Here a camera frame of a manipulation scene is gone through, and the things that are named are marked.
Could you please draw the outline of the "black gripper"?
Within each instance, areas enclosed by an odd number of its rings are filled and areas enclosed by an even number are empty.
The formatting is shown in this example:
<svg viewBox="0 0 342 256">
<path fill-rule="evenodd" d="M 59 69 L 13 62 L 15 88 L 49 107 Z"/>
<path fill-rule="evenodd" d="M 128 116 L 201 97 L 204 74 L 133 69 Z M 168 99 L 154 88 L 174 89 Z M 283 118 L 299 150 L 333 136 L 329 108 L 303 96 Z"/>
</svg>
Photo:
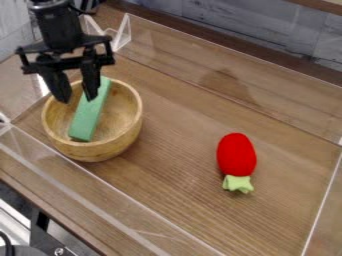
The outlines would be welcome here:
<svg viewBox="0 0 342 256">
<path fill-rule="evenodd" d="M 99 68 L 116 63 L 110 44 L 113 38 L 83 32 L 79 14 L 86 14 L 86 11 L 74 3 L 30 3 L 29 9 L 38 21 L 42 41 L 21 46 L 15 51 L 22 60 L 23 73 L 39 72 L 57 100 L 69 103 L 73 89 L 63 70 L 81 67 L 83 91 L 87 100 L 93 101 L 101 87 Z M 78 48 L 90 51 L 89 57 L 95 63 L 85 61 L 83 57 L 62 58 Z"/>
</svg>

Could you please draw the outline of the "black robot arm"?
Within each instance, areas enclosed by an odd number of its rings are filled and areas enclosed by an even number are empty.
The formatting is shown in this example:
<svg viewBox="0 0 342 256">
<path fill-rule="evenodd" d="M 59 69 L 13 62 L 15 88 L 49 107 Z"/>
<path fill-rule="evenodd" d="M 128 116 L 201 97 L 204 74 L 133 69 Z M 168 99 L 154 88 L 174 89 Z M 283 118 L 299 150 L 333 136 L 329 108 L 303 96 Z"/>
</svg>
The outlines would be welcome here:
<svg viewBox="0 0 342 256">
<path fill-rule="evenodd" d="M 29 9 L 43 40 L 15 51 L 23 73 L 39 74 L 57 100 L 69 103 L 73 88 L 65 71 L 79 69 L 86 98 L 93 101 L 99 94 L 101 69 L 116 63 L 113 37 L 83 32 L 79 13 L 86 11 L 75 7 L 74 0 L 30 0 Z"/>
</svg>

